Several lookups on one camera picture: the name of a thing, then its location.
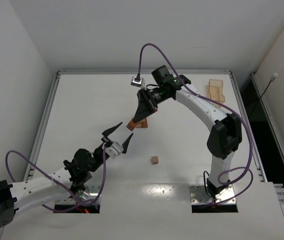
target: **brown object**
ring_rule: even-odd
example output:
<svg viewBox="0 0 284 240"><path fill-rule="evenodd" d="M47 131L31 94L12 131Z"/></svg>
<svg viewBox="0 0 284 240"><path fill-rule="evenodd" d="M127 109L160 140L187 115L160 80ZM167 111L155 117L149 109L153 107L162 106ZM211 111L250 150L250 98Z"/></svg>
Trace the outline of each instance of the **brown object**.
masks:
<svg viewBox="0 0 284 240"><path fill-rule="evenodd" d="M139 124L136 126L136 128L147 128L148 125L147 125L147 119L143 119L142 121L139 122Z"/></svg>
<svg viewBox="0 0 284 240"><path fill-rule="evenodd" d="M143 119L142 121L139 121L137 123L133 122L133 119L127 124L127 128L130 131L133 131L135 128L147 128L147 119Z"/></svg>
<svg viewBox="0 0 284 240"><path fill-rule="evenodd" d="M158 164L158 156L152 156L151 163L152 163L152 165Z"/></svg>
<svg viewBox="0 0 284 240"><path fill-rule="evenodd" d="M225 97L223 95L223 80L210 79L208 84L208 97L212 100L218 101L219 103L225 102Z"/></svg>

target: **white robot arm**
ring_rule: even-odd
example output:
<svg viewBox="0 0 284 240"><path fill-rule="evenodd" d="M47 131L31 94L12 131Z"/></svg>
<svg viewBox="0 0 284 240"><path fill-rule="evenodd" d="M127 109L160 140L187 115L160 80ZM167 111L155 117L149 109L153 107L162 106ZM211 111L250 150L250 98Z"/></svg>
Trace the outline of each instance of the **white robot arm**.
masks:
<svg viewBox="0 0 284 240"><path fill-rule="evenodd" d="M103 148L105 147L105 160L115 159L127 152L133 134L123 144L108 137L121 124L122 122L102 133L103 144L94 152L79 149L73 160L71 162L65 160L63 162L65 167L49 174L50 178L43 176L11 184L6 180L0 181L0 228L26 210L55 200L67 199L70 195L78 202L86 201L87 199L81 197L85 191L84 183L92 178L90 172L95 172L103 164Z"/></svg>
<svg viewBox="0 0 284 240"><path fill-rule="evenodd" d="M234 151L242 142L241 122L234 114L228 114L210 102L191 94L178 79L173 77L166 68L161 66L152 72L158 87L153 89L142 88L138 91L139 105L133 122L155 113L158 104L173 98L192 111L210 131L207 147L212 153L211 172L208 178L208 192L213 198L219 194L229 181L229 174L223 174L218 181L218 176L229 171ZM187 87L199 94L191 81L183 75L179 76Z"/></svg>

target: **metal base plate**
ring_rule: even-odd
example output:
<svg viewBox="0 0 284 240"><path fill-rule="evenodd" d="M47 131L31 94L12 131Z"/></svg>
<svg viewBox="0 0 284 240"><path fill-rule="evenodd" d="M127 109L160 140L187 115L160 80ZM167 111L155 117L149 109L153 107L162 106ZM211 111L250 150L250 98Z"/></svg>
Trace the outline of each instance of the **metal base plate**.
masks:
<svg viewBox="0 0 284 240"><path fill-rule="evenodd" d="M234 188L232 185L229 185L228 188L222 190L218 195L216 195L216 199L214 200L212 197L208 196L205 192L205 188L203 184L195 184L190 185L190 195L191 195L191 204L192 205L204 205L211 204L215 201L218 203L225 199L229 199L235 195ZM233 198L227 202L222 203L221 205L236 205L236 199Z"/></svg>

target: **white table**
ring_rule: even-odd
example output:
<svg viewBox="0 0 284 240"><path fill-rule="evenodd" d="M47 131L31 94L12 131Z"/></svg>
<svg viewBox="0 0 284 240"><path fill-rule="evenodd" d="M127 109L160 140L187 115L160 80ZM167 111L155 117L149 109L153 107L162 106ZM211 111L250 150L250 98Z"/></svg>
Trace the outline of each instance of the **white table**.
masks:
<svg viewBox="0 0 284 240"><path fill-rule="evenodd" d="M239 112L229 72L180 73L203 95L209 79L223 80L225 104ZM72 160L79 148L93 151L101 144L101 133L119 122L123 126L110 137L125 140L130 134L125 126L137 108L138 88L130 86L132 76L61 74L32 152L37 166L50 173L61 168L63 160ZM154 81L150 74L143 77L146 83ZM232 167L247 162L248 140L242 130L243 142ZM254 183L237 198L238 213L192 213L189 184L202 184L203 171L210 170L208 135L187 108L172 99L161 103L148 118L148 128L134 130L127 154L107 161L100 214L52 214L37 207L6 226L1 239L284 240L284 217L274 186L260 182L254 161ZM151 156L159 157L158 165L151 165ZM99 184L102 168L92 175L90 184ZM234 184L235 192L249 180L248 174Z"/></svg>

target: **dark floor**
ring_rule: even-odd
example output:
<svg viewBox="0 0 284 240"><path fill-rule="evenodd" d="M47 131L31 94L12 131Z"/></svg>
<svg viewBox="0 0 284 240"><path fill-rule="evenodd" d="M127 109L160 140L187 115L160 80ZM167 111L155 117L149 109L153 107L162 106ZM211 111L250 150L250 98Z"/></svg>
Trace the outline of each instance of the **dark floor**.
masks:
<svg viewBox="0 0 284 240"><path fill-rule="evenodd" d="M284 160L277 148L274 136L267 121L253 83L250 82L241 91L242 99L249 118L255 142L261 157L267 180L284 185Z"/></svg>

